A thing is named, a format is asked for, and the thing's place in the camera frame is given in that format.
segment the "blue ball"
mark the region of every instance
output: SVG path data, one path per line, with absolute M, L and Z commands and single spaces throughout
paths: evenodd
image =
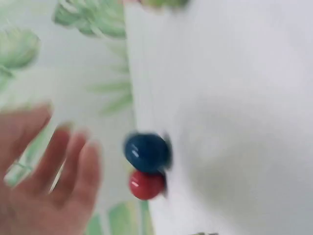
M 130 135 L 125 141 L 124 154 L 130 164 L 145 173 L 162 170 L 170 159 L 167 143 L 155 134 Z

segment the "leaf pattern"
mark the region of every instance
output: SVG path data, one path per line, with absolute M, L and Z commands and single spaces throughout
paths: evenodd
M 102 235 L 100 215 L 96 214 L 90 220 L 84 235 Z
M 9 28 L 0 32 L 0 66 L 21 69 L 37 57 L 40 40 L 28 29 Z
M 138 235 L 136 201 L 124 202 L 109 211 L 111 235 Z
M 147 201 L 140 201 L 141 219 L 142 219 L 142 235 L 153 235 L 153 227 L 151 216 L 149 213 L 149 204 Z
M 32 171 L 33 165 L 36 161 L 39 151 L 42 147 L 47 145 L 48 142 L 49 125 L 33 140 L 29 147 L 25 150 L 21 159 L 15 162 L 10 169 L 13 173 L 6 179 L 8 185 L 16 185 L 25 175 Z
M 88 36 L 125 38 L 122 6 L 111 0 L 59 0 L 53 21 Z
M 6 21 L 8 16 L 16 14 L 17 10 L 25 11 L 25 8 L 21 7 L 21 2 L 24 3 L 23 6 L 30 7 L 31 1 L 8 0 L 7 2 L 8 4 L 2 8 L 0 0 L 0 21 L 3 20 L 1 22 Z M 121 60 L 118 65 L 108 65 L 108 69 L 123 77 L 126 75 L 127 78 L 94 84 L 88 86 L 87 91 L 96 95 L 114 96 L 103 105 L 102 115 L 115 114 L 128 107 L 133 97 L 128 77 L 129 64 L 123 6 L 117 0 L 58 0 L 52 20 L 61 27 L 78 30 L 83 34 L 82 36 L 117 39 L 114 42 L 103 41 Z M 27 68 L 36 60 L 40 52 L 40 44 L 39 37 L 32 30 L 11 26 L 0 30 L 0 92 L 11 82 L 18 81 L 17 70 Z M 44 129 L 26 149 L 21 160 L 15 162 L 8 174 L 9 177 L 6 178 L 9 185 L 16 185 L 32 171 L 39 154 L 48 143 L 50 131 L 51 126 Z M 84 235 L 104 235 L 106 231 L 105 225 L 102 224 L 104 219 L 96 213 L 90 220 Z M 108 211 L 108 223 L 110 231 L 106 235 L 152 235 L 151 218 L 146 202 L 132 200 L 113 206 Z

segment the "red bead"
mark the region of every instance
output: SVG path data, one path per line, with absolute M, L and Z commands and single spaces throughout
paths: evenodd
M 150 200 L 164 190 L 165 181 L 161 173 L 143 173 L 138 170 L 131 174 L 129 187 L 140 200 Z

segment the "green leaf print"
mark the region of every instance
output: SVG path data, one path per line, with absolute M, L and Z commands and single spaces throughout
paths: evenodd
M 13 164 L 13 167 L 10 169 L 13 174 L 6 179 L 8 185 L 16 185 L 26 174 L 32 171 L 38 152 L 47 145 L 48 128 L 49 126 L 47 126 L 30 144 L 25 150 L 21 160 Z
M 136 201 L 118 204 L 109 211 L 111 235 L 138 235 Z
M 103 235 L 101 219 L 98 214 L 94 215 L 89 221 L 84 235 Z
M 7 74 L 33 62 L 39 49 L 40 40 L 31 30 L 9 28 L 0 32 L 0 66 Z
M 151 216 L 149 213 L 149 203 L 147 201 L 140 201 L 141 219 L 142 219 L 142 235 L 153 235 L 153 227 Z
M 122 5 L 111 0 L 59 0 L 53 21 L 87 36 L 125 38 Z
M 132 102 L 133 102 L 132 94 L 127 93 L 121 96 L 119 99 L 112 101 L 109 105 L 105 106 L 101 113 L 105 115 L 116 113 L 122 110 L 124 107 L 130 105 Z
M 0 65 L 0 80 L 7 80 L 13 78 L 13 73 L 8 70 L 5 66 Z
M 106 84 L 95 84 L 88 88 L 88 91 L 93 93 L 110 93 L 110 92 L 118 92 L 118 91 L 127 91 L 131 90 L 130 81 L 121 81 L 121 82 L 113 82 Z

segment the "floral wallpaper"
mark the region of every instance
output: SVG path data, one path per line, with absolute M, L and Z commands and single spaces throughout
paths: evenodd
M 122 153 L 134 129 L 123 7 L 115 0 L 0 0 L 0 108 L 51 100 L 55 113 L 6 176 L 25 177 L 53 129 L 88 128 L 104 147 L 105 179 L 86 235 L 153 235 L 147 202 L 127 188 Z

